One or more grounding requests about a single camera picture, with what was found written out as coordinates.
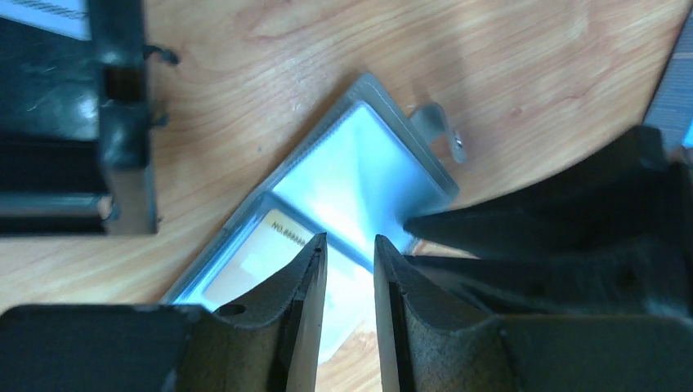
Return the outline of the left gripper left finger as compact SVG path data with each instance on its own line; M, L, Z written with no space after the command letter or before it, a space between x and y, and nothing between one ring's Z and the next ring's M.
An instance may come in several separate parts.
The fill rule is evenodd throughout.
M4 391L306 391L315 387L328 248L215 311L19 305L1 317Z

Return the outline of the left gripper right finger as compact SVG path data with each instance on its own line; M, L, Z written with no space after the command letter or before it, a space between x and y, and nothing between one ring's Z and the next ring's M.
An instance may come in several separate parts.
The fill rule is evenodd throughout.
M644 314L486 314L382 235L375 308L385 391L689 391L692 321Z

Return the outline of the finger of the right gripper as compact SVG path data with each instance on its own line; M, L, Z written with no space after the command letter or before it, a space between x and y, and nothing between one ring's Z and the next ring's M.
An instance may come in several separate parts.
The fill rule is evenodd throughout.
M575 165L483 203L406 221L465 251L414 256L438 286L498 314L692 314L692 172L635 126Z

